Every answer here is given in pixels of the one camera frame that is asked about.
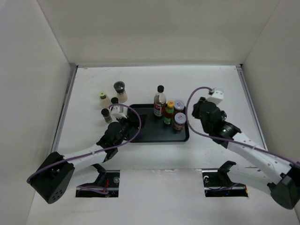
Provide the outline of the sauce jar white lid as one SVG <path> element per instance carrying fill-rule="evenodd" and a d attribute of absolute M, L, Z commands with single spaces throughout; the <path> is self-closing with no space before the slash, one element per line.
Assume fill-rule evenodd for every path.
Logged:
<path fill-rule="evenodd" d="M 174 101 L 174 115 L 177 113 L 184 113 L 185 104 L 181 100 L 175 100 Z"/>
<path fill-rule="evenodd" d="M 173 128 L 177 131 L 181 131 L 186 123 L 186 116 L 184 113 L 177 113 L 174 116 L 174 124 L 173 124 Z"/>

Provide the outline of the small spice jar black lid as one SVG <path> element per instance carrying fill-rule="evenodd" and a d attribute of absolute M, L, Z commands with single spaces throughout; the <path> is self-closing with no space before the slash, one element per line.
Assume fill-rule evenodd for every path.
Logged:
<path fill-rule="evenodd" d="M 111 109 L 113 109 L 113 108 L 120 108 L 120 106 L 118 105 L 119 99 L 117 97 L 113 97 L 111 99 L 111 103 L 112 103 Z"/>

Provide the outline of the large grinder black top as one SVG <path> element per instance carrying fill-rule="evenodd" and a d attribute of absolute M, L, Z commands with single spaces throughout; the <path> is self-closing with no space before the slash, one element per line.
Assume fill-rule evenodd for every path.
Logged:
<path fill-rule="evenodd" d="M 116 93 L 117 93 L 117 98 L 120 103 L 125 103 L 128 99 L 126 90 L 125 90 L 125 83 L 122 81 L 117 81 L 113 85 Z"/>

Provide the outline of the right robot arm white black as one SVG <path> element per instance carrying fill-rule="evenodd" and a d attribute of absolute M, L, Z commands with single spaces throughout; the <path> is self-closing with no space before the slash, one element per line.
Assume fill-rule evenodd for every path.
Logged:
<path fill-rule="evenodd" d="M 201 121 L 204 137 L 212 139 L 257 167 L 231 169 L 235 162 L 227 161 L 219 168 L 217 180 L 222 185 L 243 183 L 259 189 L 285 209 L 292 210 L 300 200 L 300 164 L 265 149 L 261 149 L 238 127 L 226 122 L 226 113 L 210 98 L 201 97 L 193 105 L 192 116 Z"/>

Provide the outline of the small spice jar front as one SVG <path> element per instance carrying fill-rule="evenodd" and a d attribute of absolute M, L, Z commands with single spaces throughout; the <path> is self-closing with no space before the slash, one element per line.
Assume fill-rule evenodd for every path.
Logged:
<path fill-rule="evenodd" d="M 112 118 L 110 116 L 110 111 L 107 108 L 102 109 L 101 114 L 107 124 L 112 122 Z"/>

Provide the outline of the chili sauce bottle green label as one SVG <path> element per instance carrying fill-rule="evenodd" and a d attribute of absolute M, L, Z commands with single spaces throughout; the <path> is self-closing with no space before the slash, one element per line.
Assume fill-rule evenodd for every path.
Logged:
<path fill-rule="evenodd" d="M 164 123 L 170 125 L 174 114 L 174 102 L 168 101 L 165 107 Z"/>

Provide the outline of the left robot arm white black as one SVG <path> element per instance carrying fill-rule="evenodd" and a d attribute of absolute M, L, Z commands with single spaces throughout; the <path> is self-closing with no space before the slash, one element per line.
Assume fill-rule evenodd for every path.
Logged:
<path fill-rule="evenodd" d="M 67 190 L 75 170 L 106 162 L 118 152 L 118 147 L 132 141 L 129 131 L 137 129 L 139 134 L 147 115 L 139 115 L 131 110 L 128 116 L 109 124 L 105 134 L 90 148 L 79 151 L 72 156 L 51 153 L 38 170 L 28 179 L 30 184 L 48 204 L 56 202 Z"/>

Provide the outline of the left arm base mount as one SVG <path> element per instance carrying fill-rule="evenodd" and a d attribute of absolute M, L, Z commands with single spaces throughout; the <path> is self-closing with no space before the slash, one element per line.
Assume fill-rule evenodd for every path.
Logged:
<path fill-rule="evenodd" d="M 92 166 L 97 177 L 92 182 L 85 182 L 81 186 L 89 189 L 77 188 L 76 198 L 117 198 L 119 197 L 120 170 L 106 170 L 100 164 Z"/>

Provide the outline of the shaker yellow lid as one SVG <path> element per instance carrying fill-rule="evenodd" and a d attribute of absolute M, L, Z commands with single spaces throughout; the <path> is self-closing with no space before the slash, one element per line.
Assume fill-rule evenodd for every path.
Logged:
<path fill-rule="evenodd" d="M 102 108 L 108 108 L 111 104 L 111 100 L 108 97 L 107 93 L 105 91 L 101 91 L 98 94 L 98 97 L 100 99 L 100 105 Z"/>

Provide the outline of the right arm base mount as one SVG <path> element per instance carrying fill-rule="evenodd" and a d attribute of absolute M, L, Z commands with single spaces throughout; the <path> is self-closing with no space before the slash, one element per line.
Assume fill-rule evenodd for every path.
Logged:
<path fill-rule="evenodd" d="M 202 169 L 204 194 L 206 197 L 248 197 L 248 190 L 244 184 L 234 183 L 228 173 L 236 165 L 233 161 L 226 161 L 219 168 Z"/>

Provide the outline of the soy sauce bottle red label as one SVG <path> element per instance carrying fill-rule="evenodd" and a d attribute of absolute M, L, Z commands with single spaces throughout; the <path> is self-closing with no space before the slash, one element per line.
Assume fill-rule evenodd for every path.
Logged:
<path fill-rule="evenodd" d="M 164 115 L 166 104 L 164 89 L 163 85 L 159 85 L 157 87 L 157 93 L 154 96 L 154 115 L 157 117 L 162 117 Z"/>

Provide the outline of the sauce jar white lid front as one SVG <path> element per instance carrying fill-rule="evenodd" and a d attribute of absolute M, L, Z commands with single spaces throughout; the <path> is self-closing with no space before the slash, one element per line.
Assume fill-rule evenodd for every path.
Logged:
<path fill-rule="evenodd" d="M 181 131 L 186 123 L 186 116 L 184 113 L 177 113 L 174 116 L 174 124 L 173 124 L 173 128 L 177 131 Z"/>

